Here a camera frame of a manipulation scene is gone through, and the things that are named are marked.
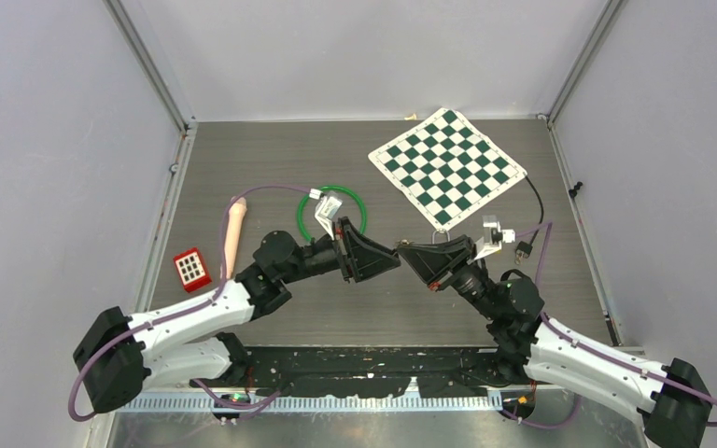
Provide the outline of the green cable bike lock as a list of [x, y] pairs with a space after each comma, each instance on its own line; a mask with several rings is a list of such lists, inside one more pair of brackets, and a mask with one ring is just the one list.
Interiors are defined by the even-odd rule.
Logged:
[[[352, 189], [349, 189], [344, 186], [339, 185], [323, 185], [318, 187], [319, 190], [324, 192], [336, 192], [336, 193], [343, 193], [344, 195], [347, 195], [349, 198], [351, 198], [354, 203], [357, 205], [359, 213], [360, 213], [360, 225], [359, 225], [359, 231], [365, 232], [367, 229], [367, 222], [368, 222], [368, 213], [367, 208], [364, 203], [364, 201], [357, 195], [355, 191]], [[304, 218], [303, 218], [303, 212], [305, 209], [305, 206], [307, 203], [311, 200], [310, 196], [304, 196], [301, 198], [301, 200], [298, 203], [297, 209], [296, 209], [296, 224], [299, 233], [301, 236], [309, 241], [312, 239], [311, 234], [308, 232], [305, 226]]]

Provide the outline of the brass padlock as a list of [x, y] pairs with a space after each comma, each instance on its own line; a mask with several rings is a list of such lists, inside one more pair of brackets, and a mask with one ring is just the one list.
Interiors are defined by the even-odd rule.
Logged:
[[452, 236], [449, 231], [447, 230], [435, 230], [430, 237], [430, 242], [432, 244], [440, 244], [440, 243], [447, 243], [452, 240]]

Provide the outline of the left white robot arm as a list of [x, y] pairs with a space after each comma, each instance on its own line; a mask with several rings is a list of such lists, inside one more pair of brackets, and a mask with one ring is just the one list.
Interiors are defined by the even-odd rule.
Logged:
[[69, 416], [90, 420], [156, 385], [204, 379], [240, 385], [249, 372], [243, 346], [214, 331], [274, 313], [290, 300], [291, 283], [331, 272], [360, 283], [400, 267], [395, 250], [363, 235], [348, 218], [331, 228], [308, 245], [286, 231], [266, 234], [252, 263], [212, 292], [144, 313], [126, 315], [118, 306], [102, 311], [73, 353], [78, 375]]

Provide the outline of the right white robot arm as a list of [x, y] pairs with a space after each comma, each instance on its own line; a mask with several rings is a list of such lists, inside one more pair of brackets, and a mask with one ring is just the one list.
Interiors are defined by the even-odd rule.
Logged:
[[561, 386], [642, 429], [659, 447], [697, 447], [710, 422], [710, 393], [696, 367], [662, 364], [614, 349], [547, 316], [535, 282], [490, 278], [467, 236], [439, 244], [402, 241], [397, 252], [432, 291], [452, 288], [488, 320], [501, 379]]

